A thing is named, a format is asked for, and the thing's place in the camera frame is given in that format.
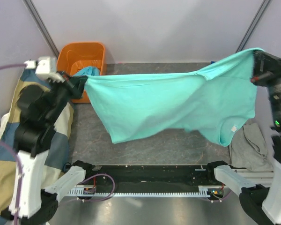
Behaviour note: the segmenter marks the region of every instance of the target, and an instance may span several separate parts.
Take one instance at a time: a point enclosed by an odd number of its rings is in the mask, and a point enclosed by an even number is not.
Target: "orange basket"
[[[64,46],[57,60],[57,70],[65,71],[73,76],[81,69],[92,66],[100,70],[100,75],[106,73],[105,47],[99,42],[77,42]],[[86,91],[82,98],[74,103],[89,103]]]

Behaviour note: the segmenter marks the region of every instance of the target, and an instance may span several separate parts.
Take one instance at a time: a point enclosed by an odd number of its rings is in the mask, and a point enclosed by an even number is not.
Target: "striped fabric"
[[[15,130],[20,121],[20,109],[16,107],[20,91],[31,84],[39,85],[43,90],[49,90],[50,86],[35,76],[34,70],[24,70],[16,86],[7,122],[2,121],[0,139],[9,146],[14,145]],[[73,106],[68,103],[55,123],[56,134],[53,137],[48,158],[43,171],[42,188],[52,184],[62,175],[62,167],[69,157],[69,142],[71,125],[73,121]],[[10,202],[15,182],[15,159],[0,146],[0,212]]]

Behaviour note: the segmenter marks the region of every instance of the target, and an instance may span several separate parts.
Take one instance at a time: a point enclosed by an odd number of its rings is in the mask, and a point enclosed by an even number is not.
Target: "gray seam strip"
[[[247,44],[247,42],[249,41],[252,33],[254,32],[255,28],[257,27],[257,24],[259,23],[262,15],[264,14],[264,12],[266,11],[267,7],[269,6],[270,2],[272,0],[263,0],[263,2],[261,3],[256,15],[254,16],[254,19],[252,20],[248,30],[246,31],[242,41],[240,42],[236,52],[239,52],[241,50],[244,49],[245,45]]]
[[[42,35],[44,36],[44,39],[46,40],[48,46],[50,47],[50,49],[52,50],[52,52],[54,53],[54,55],[56,57],[58,57],[59,55],[59,51],[55,45],[55,43],[52,40],[52,37],[50,36],[41,16],[39,15],[35,5],[33,4],[33,2],[31,0],[23,0],[24,4],[26,5],[27,9],[29,10],[32,18],[34,19],[34,21],[36,22],[39,30],[41,31]]]

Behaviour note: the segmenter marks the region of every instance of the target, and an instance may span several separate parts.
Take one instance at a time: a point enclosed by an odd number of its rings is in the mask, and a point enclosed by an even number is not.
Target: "gray cloth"
[[[231,164],[254,172],[270,171],[273,166],[267,159],[266,142],[257,123],[244,125],[229,145]]]

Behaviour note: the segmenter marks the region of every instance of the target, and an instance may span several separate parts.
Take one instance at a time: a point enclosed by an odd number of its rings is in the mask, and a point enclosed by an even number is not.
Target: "blue object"
[[[74,76],[99,76],[100,70],[97,67],[85,67],[78,71]]]
[[[262,49],[247,49],[189,73],[90,76],[85,90],[113,143],[183,128],[228,146],[255,116],[253,50]]]

